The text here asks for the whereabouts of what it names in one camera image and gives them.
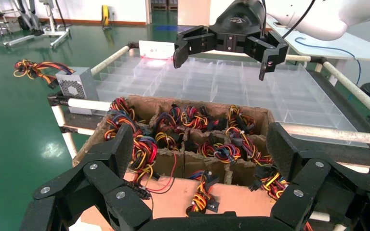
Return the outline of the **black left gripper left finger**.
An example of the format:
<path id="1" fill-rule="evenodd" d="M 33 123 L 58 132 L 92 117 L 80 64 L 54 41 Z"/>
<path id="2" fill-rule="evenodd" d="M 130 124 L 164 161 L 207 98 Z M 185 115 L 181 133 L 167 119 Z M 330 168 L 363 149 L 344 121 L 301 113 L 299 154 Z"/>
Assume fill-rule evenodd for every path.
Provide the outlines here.
<path id="1" fill-rule="evenodd" d="M 75 167 L 39 186 L 25 212 L 23 231 L 67 231 L 95 206 L 116 231 L 137 231 L 151 209 L 124 181 L 133 148 L 129 125 L 115 138 L 93 145 Z"/>

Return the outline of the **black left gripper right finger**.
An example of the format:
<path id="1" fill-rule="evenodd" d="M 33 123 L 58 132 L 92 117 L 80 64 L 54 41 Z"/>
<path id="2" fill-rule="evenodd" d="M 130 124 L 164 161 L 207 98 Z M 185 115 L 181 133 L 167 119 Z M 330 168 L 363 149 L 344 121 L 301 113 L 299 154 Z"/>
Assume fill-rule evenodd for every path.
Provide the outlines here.
<path id="1" fill-rule="evenodd" d="M 266 148 L 288 182 L 271 217 L 301 231 L 317 206 L 353 231 L 370 231 L 370 177 L 335 162 L 323 151 L 300 148 L 279 123 L 271 123 Z"/>

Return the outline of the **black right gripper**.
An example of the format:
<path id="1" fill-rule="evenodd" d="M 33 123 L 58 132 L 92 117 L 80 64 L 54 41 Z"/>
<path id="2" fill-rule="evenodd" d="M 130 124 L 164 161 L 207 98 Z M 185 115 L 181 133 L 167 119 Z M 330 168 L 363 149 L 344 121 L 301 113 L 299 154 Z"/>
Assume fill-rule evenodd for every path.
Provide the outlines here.
<path id="1" fill-rule="evenodd" d="M 195 26 L 177 35 L 173 66 L 180 68 L 189 55 L 206 51 L 245 53 L 261 63 L 259 80 L 285 61 L 288 43 L 275 31 L 265 33 L 266 10 L 259 0 L 235 0 L 216 22 Z"/>

